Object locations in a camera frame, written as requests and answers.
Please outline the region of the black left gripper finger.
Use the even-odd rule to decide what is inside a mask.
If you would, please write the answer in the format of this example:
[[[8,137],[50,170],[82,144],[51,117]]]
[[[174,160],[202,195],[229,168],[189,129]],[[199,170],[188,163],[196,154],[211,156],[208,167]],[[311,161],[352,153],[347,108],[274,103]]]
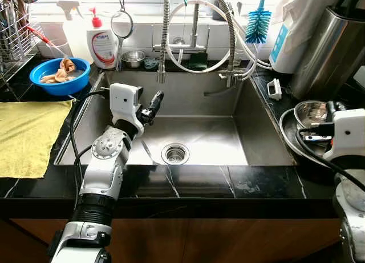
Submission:
[[[163,91],[157,91],[149,102],[148,116],[156,116],[159,109],[161,109],[161,102],[164,98]]]

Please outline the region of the steel spring kitchen faucet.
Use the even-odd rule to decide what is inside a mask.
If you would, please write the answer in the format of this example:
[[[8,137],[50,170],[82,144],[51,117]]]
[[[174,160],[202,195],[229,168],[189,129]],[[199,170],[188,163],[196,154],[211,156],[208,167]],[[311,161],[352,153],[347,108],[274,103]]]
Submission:
[[[171,60],[174,65],[185,72],[189,72],[191,74],[203,74],[209,73],[216,70],[219,66],[222,66],[224,62],[228,63],[228,67],[225,71],[219,75],[219,78],[226,81],[226,87],[219,89],[217,91],[205,91],[203,93],[204,96],[219,96],[225,94],[232,88],[238,86],[238,84],[244,82],[252,77],[252,74],[255,72],[256,67],[259,65],[259,60],[255,54],[245,45],[244,37],[245,31],[242,26],[235,18],[234,13],[230,10],[229,5],[227,5],[224,0],[186,0],[188,4],[193,4],[193,31],[191,33],[190,44],[183,44],[178,47],[180,51],[189,51],[189,52],[201,52],[206,51],[206,47],[199,47],[197,44],[197,26],[199,19],[199,7],[201,5],[210,7],[214,12],[226,18],[226,24],[228,26],[229,33],[229,49],[226,55],[224,55],[224,59],[220,60],[218,64],[214,65],[214,67],[209,67],[203,71],[192,71],[188,68],[181,65],[179,59],[175,58],[172,44],[168,39],[169,35],[169,26],[171,24],[172,16],[184,6],[183,4],[177,5],[174,9],[171,9],[171,1],[163,0],[163,24],[161,28],[161,43],[154,44],[153,50],[159,52],[159,67],[157,68],[157,82],[164,83],[166,80],[166,60]],[[237,71],[236,65],[234,64],[235,60],[235,51],[237,47],[237,43],[240,42],[241,46],[245,50],[245,54],[249,57],[249,67],[246,71]]]

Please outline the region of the stainless steel mixing bowl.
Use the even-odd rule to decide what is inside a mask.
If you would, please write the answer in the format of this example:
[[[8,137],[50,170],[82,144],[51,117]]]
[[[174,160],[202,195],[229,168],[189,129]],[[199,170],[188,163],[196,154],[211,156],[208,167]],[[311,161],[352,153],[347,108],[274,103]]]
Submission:
[[[312,128],[313,124],[327,122],[329,112],[326,102],[308,100],[299,102],[294,107],[294,115],[302,128]]]

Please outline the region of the large stainless steel plate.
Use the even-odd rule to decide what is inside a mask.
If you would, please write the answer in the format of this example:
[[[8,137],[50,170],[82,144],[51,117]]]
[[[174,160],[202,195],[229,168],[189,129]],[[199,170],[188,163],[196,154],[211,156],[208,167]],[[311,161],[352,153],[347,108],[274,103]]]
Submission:
[[[295,119],[294,107],[286,110],[284,114],[279,117],[279,130],[281,130],[282,134],[284,135],[284,140],[285,143],[287,143],[287,146],[289,146],[289,148],[293,150],[297,155],[320,164],[321,162],[309,155],[307,151],[303,149],[302,145],[297,141],[297,136],[300,135],[299,130],[302,130],[303,128],[300,127],[297,120]],[[323,156],[323,154],[329,150],[330,143],[331,142],[305,142],[305,145],[307,145],[311,151],[314,151],[319,156]]]

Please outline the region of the small clear glass cup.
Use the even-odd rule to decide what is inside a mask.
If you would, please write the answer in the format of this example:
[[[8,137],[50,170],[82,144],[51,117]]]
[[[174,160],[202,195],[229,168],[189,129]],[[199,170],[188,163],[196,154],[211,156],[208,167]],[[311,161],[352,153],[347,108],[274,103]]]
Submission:
[[[144,66],[144,69],[146,70],[151,70],[151,71],[154,71],[154,70],[157,70],[157,68],[159,67],[159,60],[157,59],[153,59],[153,58],[144,58],[143,59],[143,66]]]

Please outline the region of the steel sink drain strainer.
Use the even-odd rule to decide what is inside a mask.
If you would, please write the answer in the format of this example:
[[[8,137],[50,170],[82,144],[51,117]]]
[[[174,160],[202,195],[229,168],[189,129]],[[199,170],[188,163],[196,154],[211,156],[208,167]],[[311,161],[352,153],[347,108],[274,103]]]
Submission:
[[[162,161],[169,165],[185,164],[189,157],[190,152],[182,143],[170,143],[161,149]]]

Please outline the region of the small stainless steel bowl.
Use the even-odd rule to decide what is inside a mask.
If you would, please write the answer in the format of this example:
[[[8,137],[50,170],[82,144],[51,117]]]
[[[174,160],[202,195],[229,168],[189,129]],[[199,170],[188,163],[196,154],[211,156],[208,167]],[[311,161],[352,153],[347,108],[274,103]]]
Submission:
[[[146,52],[144,51],[128,51],[121,54],[120,59],[123,65],[128,69],[138,69],[143,67]]]

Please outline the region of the stainless steel knife block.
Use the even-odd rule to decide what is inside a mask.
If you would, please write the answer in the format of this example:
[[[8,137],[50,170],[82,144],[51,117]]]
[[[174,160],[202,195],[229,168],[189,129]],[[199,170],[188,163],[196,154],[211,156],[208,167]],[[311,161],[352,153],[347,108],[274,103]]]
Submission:
[[[365,10],[360,0],[324,7],[312,41],[290,81],[299,100],[332,100],[364,60]]]

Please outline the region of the dark green sponge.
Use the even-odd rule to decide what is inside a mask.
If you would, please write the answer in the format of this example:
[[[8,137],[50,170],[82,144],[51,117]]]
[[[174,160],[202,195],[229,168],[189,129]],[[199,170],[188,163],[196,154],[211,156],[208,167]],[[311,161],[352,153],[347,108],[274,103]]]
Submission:
[[[194,52],[190,54],[187,68],[192,71],[203,71],[208,68],[208,54],[206,52]]]

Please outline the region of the white dish soap pump bottle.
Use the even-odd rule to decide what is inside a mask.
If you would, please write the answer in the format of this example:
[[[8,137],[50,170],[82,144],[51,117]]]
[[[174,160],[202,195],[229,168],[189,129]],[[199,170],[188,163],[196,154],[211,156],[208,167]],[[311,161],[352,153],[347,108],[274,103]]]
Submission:
[[[86,31],[86,41],[94,65],[100,69],[114,70],[119,59],[117,36],[113,33],[109,21],[102,20],[97,15],[95,7],[89,8],[89,11],[93,16]]]

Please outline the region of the white container blue label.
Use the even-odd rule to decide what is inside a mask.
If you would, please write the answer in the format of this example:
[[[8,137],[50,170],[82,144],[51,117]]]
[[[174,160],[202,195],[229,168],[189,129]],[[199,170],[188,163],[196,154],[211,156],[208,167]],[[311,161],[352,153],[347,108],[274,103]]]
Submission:
[[[324,10],[334,2],[281,0],[272,18],[272,23],[281,24],[269,55],[272,70],[284,74],[295,72]]]

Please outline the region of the blue plastic bowl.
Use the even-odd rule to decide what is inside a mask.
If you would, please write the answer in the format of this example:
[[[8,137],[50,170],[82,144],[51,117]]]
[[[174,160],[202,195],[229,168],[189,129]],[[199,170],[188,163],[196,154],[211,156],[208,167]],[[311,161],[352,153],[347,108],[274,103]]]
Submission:
[[[46,75],[52,75],[59,69],[62,58],[50,59],[34,67],[29,73],[29,80],[35,86],[39,86],[47,94],[53,96],[67,96],[79,92],[89,84],[91,65],[84,59],[70,57],[70,61],[76,66],[79,72],[73,80],[62,83],[42,83],[41,79]]]

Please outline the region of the beige food pieces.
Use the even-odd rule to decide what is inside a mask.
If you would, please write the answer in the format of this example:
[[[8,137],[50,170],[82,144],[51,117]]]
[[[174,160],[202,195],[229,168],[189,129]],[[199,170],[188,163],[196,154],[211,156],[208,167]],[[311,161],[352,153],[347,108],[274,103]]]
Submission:
[[[62,83],[70,80],[71,73],[75,72],[76,65],[67,57],[63,57],[59,69],[52,75],[46,75],[40,79],[41,83]]]

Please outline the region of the white spray bottle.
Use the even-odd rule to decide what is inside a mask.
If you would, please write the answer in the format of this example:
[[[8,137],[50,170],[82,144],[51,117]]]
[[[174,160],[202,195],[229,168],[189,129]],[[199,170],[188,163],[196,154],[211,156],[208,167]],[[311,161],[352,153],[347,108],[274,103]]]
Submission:
[[[80,2],[58,1],[56,5],[62,8],[66,18],[62,23],[62,29],[72,56],[78,59],[84,59],[89,64],[93,64],[94,59],[88,48],[87,39],[87,31],[90,24],[84,20],[83,15],[80,12]]]

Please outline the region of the blue bottle brush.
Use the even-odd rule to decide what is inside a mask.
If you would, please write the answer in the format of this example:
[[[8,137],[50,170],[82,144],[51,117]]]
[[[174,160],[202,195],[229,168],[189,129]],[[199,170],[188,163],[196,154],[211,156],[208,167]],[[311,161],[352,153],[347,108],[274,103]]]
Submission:
[[[265,0],[259,0],[258,7],[248,12],[245,42],[248,44],[264,44],[267,39],[272,13],[265,8]]]

